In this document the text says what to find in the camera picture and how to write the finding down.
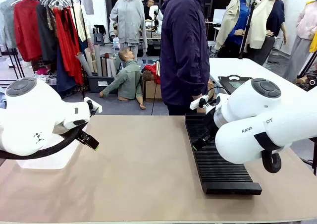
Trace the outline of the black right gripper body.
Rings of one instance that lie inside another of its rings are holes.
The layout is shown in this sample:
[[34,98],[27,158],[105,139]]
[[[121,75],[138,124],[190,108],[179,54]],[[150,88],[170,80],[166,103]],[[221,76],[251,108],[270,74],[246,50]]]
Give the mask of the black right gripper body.
[[207,129],[207,134],[209,136],[216,136],[216,133],[218,131],[218,127],[214,121],[214,113],[215,108],[206,113],[205,117],[203,118],[203,123]]

